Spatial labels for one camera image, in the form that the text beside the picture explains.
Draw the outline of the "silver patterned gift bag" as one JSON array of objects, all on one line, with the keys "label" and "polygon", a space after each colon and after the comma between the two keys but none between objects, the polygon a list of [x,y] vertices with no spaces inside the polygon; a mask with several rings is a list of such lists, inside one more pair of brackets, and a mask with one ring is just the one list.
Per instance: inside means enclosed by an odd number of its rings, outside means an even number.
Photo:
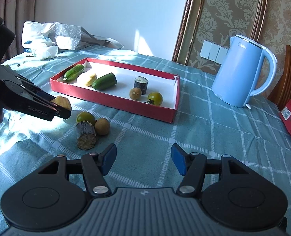
[{"label": "silver patterned gift bag", "polygon": [[62,50],[81,50],[92,45],[118,50],[124,48],[124,45],[118,41],[112,38],[92,35],[81,26],[55,22],[51,27],[48,31],[48,37]]}]

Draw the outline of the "pale yellow ridged fruit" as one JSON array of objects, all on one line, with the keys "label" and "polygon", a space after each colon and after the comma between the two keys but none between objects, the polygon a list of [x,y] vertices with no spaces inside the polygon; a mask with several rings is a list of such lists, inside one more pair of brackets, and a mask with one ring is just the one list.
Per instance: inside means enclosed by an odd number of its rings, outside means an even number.
[{"label": "pale yellow ridged fruit", "polygon": [[92,71],[87,71],[78,76],[77,84],[84,87],[90,87],[92,86],[95,80],[96,80],[96,74]]}]

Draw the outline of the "brown kiwi fruit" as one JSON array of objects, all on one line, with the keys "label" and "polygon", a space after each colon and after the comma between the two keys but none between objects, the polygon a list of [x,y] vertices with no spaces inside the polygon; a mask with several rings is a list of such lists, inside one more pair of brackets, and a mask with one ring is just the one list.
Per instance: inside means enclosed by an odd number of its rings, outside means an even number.
[{"label": "brown kiwi fruit", "polygon": [[142,90],[138,87],[134,87],[129,92],[129,97],[132,100],[138,100],[142,96]]},{"label": "brown kiwi fruit", "polygon": [[96,133],[100,136],[105,136],[110,131],[110,123],[106,118],[98,119],[94,127],[95,127]]}]

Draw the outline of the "teal checked tablecloth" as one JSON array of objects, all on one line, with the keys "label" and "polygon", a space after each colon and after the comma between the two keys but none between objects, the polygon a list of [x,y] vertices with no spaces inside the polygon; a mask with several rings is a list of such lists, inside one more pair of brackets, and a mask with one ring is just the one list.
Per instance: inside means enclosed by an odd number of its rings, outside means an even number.
[{"label": "teal checked tablecloth", "polygon": [[[55,59],[38,61],[19,55],[7,64],[50,93],[50,78],[83,58],[130,63],[180,76],[180,103],[173,123],[165,123],[99,104],[71,98],[72,112],[106,118],[110,133],[100,138],[95,151],[117,145],[117,159],[106,181],[111,188],[176,187],[181,181],[170,157],[172,144],[187,152],[218,159],[227,153],[273,182],[287,196],[287,232],[291,235],[291,136],[275,104],[262,96],[250,108],[235,108],[211,91],[213,77],[201,70],[164,59],[89,47],[61,52]],[[58,154],[78,159],[74,117],[48,122],[15,111],[4,112],[0,123],[0,198],[16,182]],[[0,233],[7,225],[0,212]]]}]

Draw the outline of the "white tissue pack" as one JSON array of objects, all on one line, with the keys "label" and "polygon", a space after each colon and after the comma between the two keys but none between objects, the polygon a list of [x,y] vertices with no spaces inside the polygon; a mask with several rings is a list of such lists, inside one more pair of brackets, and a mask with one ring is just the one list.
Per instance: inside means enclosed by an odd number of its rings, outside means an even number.
[{"label": "white tissue pack", "polygon": [[55,23],[39,23],[26,21],[23,25],[22,46],[27,57],[39,60],[55,58],[58,54],[58,46],[50,38]]}]

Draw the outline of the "blue electric kettle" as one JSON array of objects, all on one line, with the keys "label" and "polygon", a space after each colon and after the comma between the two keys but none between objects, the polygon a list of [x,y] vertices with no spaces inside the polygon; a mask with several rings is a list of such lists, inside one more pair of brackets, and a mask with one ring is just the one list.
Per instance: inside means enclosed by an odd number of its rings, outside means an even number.
[{"label": "blue electric kettle", "polygon": [[[264,60],[270,71],[261,87],[255,88]],[[277,70],[276,56],[264,45],[242,35],[230,38],[230,47],[211,87],[213,93],[234,107],[251,108],[251,97],[263,93],[272,83]]]}]

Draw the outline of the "red cardboard box tray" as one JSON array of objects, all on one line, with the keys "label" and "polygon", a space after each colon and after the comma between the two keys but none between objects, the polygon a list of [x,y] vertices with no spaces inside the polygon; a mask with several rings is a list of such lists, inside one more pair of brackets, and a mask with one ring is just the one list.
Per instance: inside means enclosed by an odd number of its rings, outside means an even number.
[{"label": "red cardboard box tray", "polygon": [[[70,83],[63,81],[65,72],[77,64],[84,65],[86,71],[92,71],[98,77],[113,73],[117,79],[117,84],[106,90],[97,91],[92,87],[77,84],[76,80]],[[130,99],[129,92],[134,87],[134,79],[138,76],[145,77],[149,82],[146,95],[134,101]],[[52,76],[50,86],[54,92],[167,123],[172,123],[174,120],[180,101],[179,75],[127,63],[93,58],[84,58]],[[152,92],[159,92],[163,96],[161,106],[146,103],[148,95]]]}]

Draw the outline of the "dark sugarcane piece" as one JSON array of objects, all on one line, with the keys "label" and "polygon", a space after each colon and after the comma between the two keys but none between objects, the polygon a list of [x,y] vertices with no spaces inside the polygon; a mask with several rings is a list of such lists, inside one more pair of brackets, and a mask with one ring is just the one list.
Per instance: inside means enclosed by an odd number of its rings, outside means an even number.
[{"label": "dark sugarcane piece", "polygon": [[77,146],[81,150],[90,150],[97,143],[94,126],[88,121],[76,124]]},{"label": "dark sugarcane piece", "polygon": [[142,92],[142,95],[145,95],[148,87],[148,82],[149,81],[145,77],[138,76],[134,79],[134,87],[139,88]]}]

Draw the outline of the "white wall switch panel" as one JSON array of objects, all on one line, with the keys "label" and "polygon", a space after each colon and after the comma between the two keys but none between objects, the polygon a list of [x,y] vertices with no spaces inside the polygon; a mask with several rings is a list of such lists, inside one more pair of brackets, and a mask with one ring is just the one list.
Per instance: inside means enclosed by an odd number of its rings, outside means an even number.
[{"label": "white wall switch panel", "polygon": [[204,59],[210,60],[221,65],[227,55],[227,52],[228,52],[227,48],[221,47],[215,43],[204,40],[200,51],[200,56]]}]

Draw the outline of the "cut green cucumber half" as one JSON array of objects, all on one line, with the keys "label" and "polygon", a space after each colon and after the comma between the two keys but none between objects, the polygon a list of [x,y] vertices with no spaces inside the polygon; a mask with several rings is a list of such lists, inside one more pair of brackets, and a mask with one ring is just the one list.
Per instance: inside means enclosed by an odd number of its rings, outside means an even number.
[{"label": "cut green cucumber half", "polygon": [[108,73],[98,79],[96,79],[92,83],[93,89],[97,91],[102,91],[104,89],[108,89],[110,87],[113,87],[117,84],[117,79],[113,73]]}]

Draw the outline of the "whole green cucumber piece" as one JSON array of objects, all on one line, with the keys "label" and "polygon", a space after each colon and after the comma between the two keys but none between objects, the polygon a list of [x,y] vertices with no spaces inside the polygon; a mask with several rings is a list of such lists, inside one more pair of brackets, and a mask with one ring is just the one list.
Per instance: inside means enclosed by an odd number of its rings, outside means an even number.
[{"label": "whole green cucumber piece", "polygon": [[65,82],[71,82],[78,78],[80,74],[82,74],[85,70],[85,66],[81,64],[77,64],[74,67],[72,67],[70,70],[68,70],[64,76],[63,81]]}]

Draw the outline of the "gold ornate wall frame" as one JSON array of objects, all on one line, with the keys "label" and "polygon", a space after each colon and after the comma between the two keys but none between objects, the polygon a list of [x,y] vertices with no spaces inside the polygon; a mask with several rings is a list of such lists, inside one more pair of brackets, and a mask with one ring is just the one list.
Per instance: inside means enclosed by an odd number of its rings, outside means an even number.
[{"label": "gold ornate wall frame", "polygon": [[186,0],[173,61],[217,74],[220,65],[201,57],[204,41],[224,48],[235,34],[258,41],[268,0]]}]

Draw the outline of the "green tomato with stem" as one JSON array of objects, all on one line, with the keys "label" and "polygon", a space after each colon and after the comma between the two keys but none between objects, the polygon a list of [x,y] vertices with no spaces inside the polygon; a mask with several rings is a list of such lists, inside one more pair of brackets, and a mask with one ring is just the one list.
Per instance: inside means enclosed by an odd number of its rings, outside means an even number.
[{"label": "green tomato with stem", "polygon": [[161,106],[163,103],[163,96],[159,92],[152,92],[148,95],[146,103]]}]

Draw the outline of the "orange yellow ridged fruit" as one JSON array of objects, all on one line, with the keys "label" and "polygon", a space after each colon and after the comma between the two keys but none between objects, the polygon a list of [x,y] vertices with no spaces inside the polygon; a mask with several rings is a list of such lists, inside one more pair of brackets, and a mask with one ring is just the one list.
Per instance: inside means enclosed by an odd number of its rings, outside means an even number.
[{"label": "orange yellow ridged fruit", "polygon": [[68,111],[72,110],[72,106],[71,106],[70,101],[61,95],[59,95],[56,98],[54,98],[53,100],[51,100],[51,102],[67,109]]}]

